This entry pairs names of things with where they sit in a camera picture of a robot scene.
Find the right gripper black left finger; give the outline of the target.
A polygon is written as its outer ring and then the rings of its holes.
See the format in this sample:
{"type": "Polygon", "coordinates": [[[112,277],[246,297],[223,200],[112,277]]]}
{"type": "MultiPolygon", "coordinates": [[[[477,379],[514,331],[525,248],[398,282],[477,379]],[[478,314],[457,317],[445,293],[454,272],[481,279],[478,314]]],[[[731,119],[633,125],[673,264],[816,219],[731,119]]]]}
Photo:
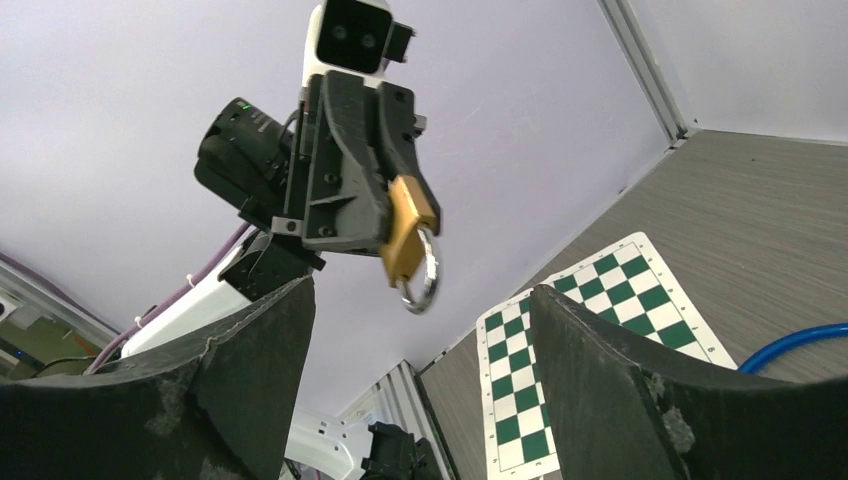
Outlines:
{"type": "Polygon", "coordinates": [[[94,374],[3,381],[2,477],[279,477],[314,318],[307,276],[94,374]]]}

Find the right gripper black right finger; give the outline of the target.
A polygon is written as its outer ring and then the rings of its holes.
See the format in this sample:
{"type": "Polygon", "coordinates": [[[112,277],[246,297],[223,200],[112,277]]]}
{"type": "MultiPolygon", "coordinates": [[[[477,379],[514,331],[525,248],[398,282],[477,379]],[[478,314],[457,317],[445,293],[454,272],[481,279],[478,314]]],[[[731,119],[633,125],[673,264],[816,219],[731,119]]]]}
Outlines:
{"type": "Polygon", "coordinates": [[[538,285],[529,320],[565,479],[843,479],[847,381],[731,370],[538,285]]]}

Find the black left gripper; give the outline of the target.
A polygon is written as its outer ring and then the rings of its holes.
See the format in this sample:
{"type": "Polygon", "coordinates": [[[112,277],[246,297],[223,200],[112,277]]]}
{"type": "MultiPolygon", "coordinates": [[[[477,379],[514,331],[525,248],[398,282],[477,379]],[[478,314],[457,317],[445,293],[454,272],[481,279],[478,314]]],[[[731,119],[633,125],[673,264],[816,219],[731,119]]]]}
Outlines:
{"type": "MultiPolygon", "coordinates": [[[[322,239],[325,249],[375,255],[387,236],[386,187],[374,146],[374,90],[362,77],[332,71],[308,78],[281,141],[287,154],[283,199],[271,220],[279,239],[322,239]]],[[[377,88],[380,154],[388,180],[418,180],[441,234],[441,207],[420,168],[415,95],[388,82],[377,88]]]]}

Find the brass padlock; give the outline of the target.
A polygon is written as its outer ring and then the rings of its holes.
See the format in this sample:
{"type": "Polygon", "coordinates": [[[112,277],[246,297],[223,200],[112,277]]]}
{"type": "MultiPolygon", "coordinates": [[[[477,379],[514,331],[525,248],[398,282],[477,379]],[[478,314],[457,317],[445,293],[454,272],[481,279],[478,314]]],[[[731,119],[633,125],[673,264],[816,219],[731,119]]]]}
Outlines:
{"type": "Polygon", "coordinates": [[[388,197],[392,218],[388,241],[379,248],[389,286],[399,291],[407,311],[421,315],[435,300],[442,276],[441,258],[435,241],[437,215],[417,178],[398,175],[388,197]],[[414,295],[409,286],[420,267],[424,268],[423,291],[414,295]]]}

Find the blue cable lock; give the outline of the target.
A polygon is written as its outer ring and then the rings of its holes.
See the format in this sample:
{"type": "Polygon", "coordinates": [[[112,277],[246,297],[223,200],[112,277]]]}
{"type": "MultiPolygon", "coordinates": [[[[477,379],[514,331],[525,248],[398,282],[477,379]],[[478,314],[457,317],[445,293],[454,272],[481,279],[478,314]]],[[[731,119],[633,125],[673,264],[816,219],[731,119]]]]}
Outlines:
{"type": "Polygon", "coordinates": [[[739,372],[757,374],[776,358],[802,346],[847,336],[847,323],[819,325],[785,335],[762,347],[738,368],[739,372]]]}

